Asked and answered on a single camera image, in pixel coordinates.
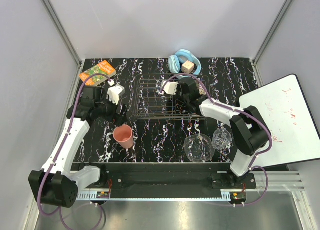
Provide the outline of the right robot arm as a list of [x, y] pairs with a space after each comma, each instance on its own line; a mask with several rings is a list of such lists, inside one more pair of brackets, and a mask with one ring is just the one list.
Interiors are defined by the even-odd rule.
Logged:
[[267, 143], [272, 146], [271, 132], [259, 110], [254, 106], [234, 107], [200, 93], [197, 78], [184, 77], [177, 82], [176, 96], [183, 100], [189, 111], [205, 118], [215, 119], [231, 128], [237, 151], [227, 175], [228, 185], [239, 188], [245, 182], [245, 174], [253, 166], [257, 151]]

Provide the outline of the clear glass plate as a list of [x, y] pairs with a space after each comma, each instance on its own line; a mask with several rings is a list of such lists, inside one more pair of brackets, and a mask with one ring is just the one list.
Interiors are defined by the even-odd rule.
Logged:
[[192, 163], [208, 162], [215, 155], [212, 141], [205, 134], [196, 134], [187, 137], [183, 143], [183, 150], [186, 157]]

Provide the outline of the brown patterned bowl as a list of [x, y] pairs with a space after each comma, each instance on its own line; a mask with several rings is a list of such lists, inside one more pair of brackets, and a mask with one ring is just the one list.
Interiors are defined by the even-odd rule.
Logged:
[[205, 84], [202, 81], [195, 81], [197, 89], [199, 91], [199, 94], [202, 96], [206, 96], [207, 95], [207, 88], [205, 86]]

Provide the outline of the pink plastic cup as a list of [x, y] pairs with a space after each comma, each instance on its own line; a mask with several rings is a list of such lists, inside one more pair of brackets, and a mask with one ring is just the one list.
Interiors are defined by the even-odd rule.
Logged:
[[116, 127], [113, 132], [113, 138], [124, 149], [130, 149], [134, 145], [133, 130], [129, 125], [124, 124], [122, 126]]

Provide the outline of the grey wire dish rack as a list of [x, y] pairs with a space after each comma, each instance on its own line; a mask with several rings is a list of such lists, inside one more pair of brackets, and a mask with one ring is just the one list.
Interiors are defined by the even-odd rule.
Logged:
[[162, 82], [172, 75], [152, 73], [138, 75], [134, 81], [132, 114], [139, 120], [197, 120], [205, 118], [189, 111], [175, 95], [161, 93]]

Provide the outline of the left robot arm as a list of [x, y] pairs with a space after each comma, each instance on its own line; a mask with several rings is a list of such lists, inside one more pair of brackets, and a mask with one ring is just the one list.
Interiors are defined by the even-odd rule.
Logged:
[[101, 98], [104, 89], [100, 86], [81, 87], [74, 105], [67, 112], [64, 130], [51, 156], [40, 170], [33, 170], [28, 181], [36, 202], [70, 208], [77, 195], [90, 185], [103, 188], [108, 176], [100, 167], [87, 165], [72, 173], [76, 153], [91, 126], [99, 118], [113, 123], [123, 123], [127, 108], [117, 113], [125, 88], [119, 84], [111, 86], [106, 99]]

